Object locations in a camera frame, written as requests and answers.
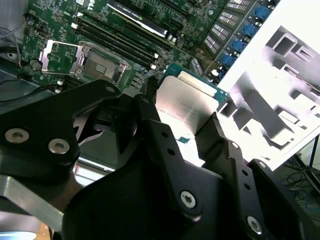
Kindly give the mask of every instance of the black metal bracket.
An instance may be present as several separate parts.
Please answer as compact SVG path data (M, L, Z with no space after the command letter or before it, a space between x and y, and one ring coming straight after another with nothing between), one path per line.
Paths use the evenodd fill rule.
M134 99L138 110L138 130L146 142L150 160L161 169L172 208L189 221L199 221L203 211L202 200L170 126L161 122L153 101L143 95Z
M318 239L319 230L271 169L257 159L253 159L248 166L252 169L264 202L269 203L270 208L281 211L281 215L278 212L275 213L279 215L278 219L272 217L267 225L268 229L273 231L273 228L279 228L278 224L282 224L281 235L275 237L281 239Z
M0 173L46 182L63 181L78 160L77 137L89 114L76 124L75 119L102 103L113 104L120 96L114 85L97 80L0 115ZM65 144L52 142L57 139ZM56 153L50 151L49 143L55 144Z
M226 139L216 114L197 132L195 140L199 157L205 161L202 167L221 175L231 188L242 230L252 239L266 239L254 175L245 164L240 147Z

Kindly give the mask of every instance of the screw hole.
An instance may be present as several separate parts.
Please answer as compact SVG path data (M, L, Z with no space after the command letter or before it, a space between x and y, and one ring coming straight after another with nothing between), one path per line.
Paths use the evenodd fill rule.
M57 142L54 146L56 148L59 148L59 149L64 149L65 148L65 145L63 145L61 142Z
M248 184L245 183L244 186L246 189L251 190L251 187Z
M144 101L146 104L150 103L150 101L148 99L144 98L144 97L142 97L141 100Z
M176 155L175 151L173 151L171 148L168 148L167 151L168 151L168 154L170 154L172 156Z
M21 132L15 131L14 133L12 133L12 137L15 139L22 139L24 135Z
M114 88L112 88L111 86L107 86L105 88L107 91L111 92L111 93L114 93L116 90Z
M161 135L164 136L165 138L168 138L168 137L169 137L169 135L168 135L166 132L164 132L164 131L161 133Z

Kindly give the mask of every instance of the white surface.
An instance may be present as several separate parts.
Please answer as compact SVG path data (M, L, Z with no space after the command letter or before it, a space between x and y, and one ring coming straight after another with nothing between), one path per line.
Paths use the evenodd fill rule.
M193 138L217 110L219 103L212 98L216 92L184 72L178 78L166 77L156 94L161 121L171 127L176 139Z
M274 110L281 107L284 110L289 110L295 118L299 119L295 125L283 118L288 127L294 131L294 135L286 136L290 144L279 150L267 144L263 138L264 129L256 122L249 123L248 128L252 134L250 135L245 131L239 131L232 117L226 118L219 115L218 118L225 135L239 144L247 161L258 158L265 161L272 170L275 170L320 133L320 118L315 116L319 113L319 107L310 110L310 101L306 103L299 99L294 100L290 94L299 90L315 102L316 106L320 104L320 99L311 94L311 89L305 84L302 86L301 81L297 78L274 67L268 59L274 53L271 48L265 47L282 26L315 52L320 53L318 32L309 27L311 23L319 22L319 9L320 1L318 0L281 0L219 84L221 89L230 93L238 108L248 109L244 103L242 92L256 89ZM289 53L287 56L292 62L294 57L297 59L297 56L293 55L293 53ZM307 66L303 65L306 64L304 60L300 61L302 62L300 68ZM309 79L306 76L303 77L310 82L319 82L320 72L318 68L314 67L314 71L310 71Z

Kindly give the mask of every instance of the cable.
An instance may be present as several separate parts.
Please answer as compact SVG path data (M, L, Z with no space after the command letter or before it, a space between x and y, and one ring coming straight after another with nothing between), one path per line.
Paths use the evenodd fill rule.
M18 52L16 47L0 46L0 54L18 54Z
M5 27L0 27L0 29L3 29L7 32L10 32L9 29L5 28ZM21 53L20 53L20 49L19 49L19 45L18 45L18 42L17 42L17 39L16 39L16 36L14 34L12 34L12 37L13 37L13 41L15 43L15 47L16 47L16 54L18 55L18 64L19 66L21 67Z
M307 198L308 193L305 190L289 190L296 201L303 201Z
M2 84L5 84L5 83L12 83L12 82L16 82L16 81L19 81L19 80L20 80L19 78L18 79L13 79L13 80L4 80L4 81L0 82L0 86Z
M0 35L0 39L2 38L6 38L12 34L14 34L16 31L18 31L21 28L24 28L26 25L28 24L28 19L26 21L24 21L23 23L21 23L19 26L17 26L15 29L13 29L12 31L9 30L8 33Z
M33 90L32 92L28 93L27 95L24 96L20 96L17 98L13 98L13 99L9 99L9 100L0 100L0 106L2 105L6 105L6 104L13 104L13 103L18 103L24 100L27 100L39 93L42 93L44 91L47 91L53 87L55 87L56 85L47 85L47 86L40 86L38 88L36 88L35 90Z

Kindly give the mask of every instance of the black ram slot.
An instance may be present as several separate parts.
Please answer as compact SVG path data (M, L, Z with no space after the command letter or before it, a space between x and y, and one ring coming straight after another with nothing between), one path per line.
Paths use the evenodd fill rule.
M180 22L177 22L176 20L174 19L170 19L170 24L175 26L176 28L178 28L179 30L182 30L184 28L184 26L180 23Z
M131 36L128 35L128 34L125 34L124 32L120 32L118 29L114 28L113 26L106 25L105 22L100 21L99 19L94 18L93 16L89 15L89 14L86 13L86 12L83 12L82 14L83 14L84 16L88 17L89 19L91 19L92 21L98 23L99 25L102 25L102 26L104 26L104 27L106 27L106 28L111 29L111 30L114 31L115 34L116 34L117 36L119 36L120 38L124 38L124 39L127 39L127 40L131 41L131 43L132 43L133 45L136 45L139 49L144 50L145 52L151 54L152 56L154 56L154 55L157 53L157 52L156 52L154 49L152 49L151 47L144 45L142 42L137 41L136 39L134 39L133 37L131 37Z
M137 28L135 25L127 22L125 24L125 27L127 29L130 29L131 31L135 32L136 34L139 34L140 36L142 36L143 38L151 41L152 43L158 45L159 48L165 49L168 52L171 50L171 46L169 45L169 43L164 43L154 37L152 37L151 35L144 33L143 31L141 31L139 28Z
M92 34L97 34L97 32L96 32L92 27L90 27L90 26L88 26L88 25L83 24L83 25L81 26L81 28L82 28L83 30L85 30L85 31L88 31L88 32L92 33ZM112 45L117 46L117 47L120 47L120 48L126 50L128 53L136 56L137 58L140 58L140 59L142 59L142 60L145 60L146 62L148 62L148 63L150 63L150 64L154 61L154 58L152 58L152 57L150 57L150 56L148 56L148 55L145 55L145 54L143 54L142 52L140 52L140 51L138 51L138 50L136 50L136 49L134 49L134 48L131 48L130 46L126 45L126 44L123 43L123 42L119 42L116 38L114 38L114 37L112 37L112 36L109 36L109 35L105 34L104 32L99 32L98 35L99 35L102 39L104 39L105 41L108 41L109 43L112 43Z
M188 0L188 3L195 6L198 2L196 0Z
M159 1L160 1L161 3L167 5L169 8L172 8L172 9L175 10L177 13L183 15L185 18L188 18L188 17L190 16L190 14L189 14L187 11L185 11L185 10L179 8L178 6L174 5L174 4L173 4L171 1L169 1L169 0L159 0Z
M88 39L92 39L97 44L100 44L101 46L104 46L111 51L115 51L116 53L123 56L124 58L130 59L131 61L136 62L147 69L150 68L150 63L145 62L144 60L139 59L137 56L132 55L132 54L126 52L125 50L119 48L118 46L113 45L112 43L106 41L105 39L101 38L100 36L98 36L96 34L92 34L92 32L89 32L89 31L86 31L83 29L79 29L79 30L77 30L77 32L79 34L87 37Z
M85 84L84 82L82 82L82 81L80 81L78 79L75 79L75 78L73 78L71 76L65 76L64 79L65 79L67 84L75 85L76 87Z
M139 46L137 46L136 43L130 44L130 43L128 43L127 41L125 41L123 38L118 37L118 36L116 36L116 35L108 32L108 31L106 31L106 30L103 29L103 28L99 28L99 27L95 26L94 24L92 24L91 22L89 22L89 21L87 21L87 20L85 20L85 19L80 19L80 21L78 21L78 23L79 23L80 26L86 26L86 27L89 27L90 29L93 28L93 29L95 29L97 32L102 32L104 35L108 35L110 38L113 38L114 41L122 42L122 43L125 44L126 46L127 46L127 45L130 45L130 47L133 48L133 49L135 49L136 51L142 52L144 55L148 55L149 57L151 57L151 58L153 58L153 59L155 58L155 54L154 54L154 53L151 54L151 53L149 53L149 52L147 52L147 51L144 51L144 50L141 49Z

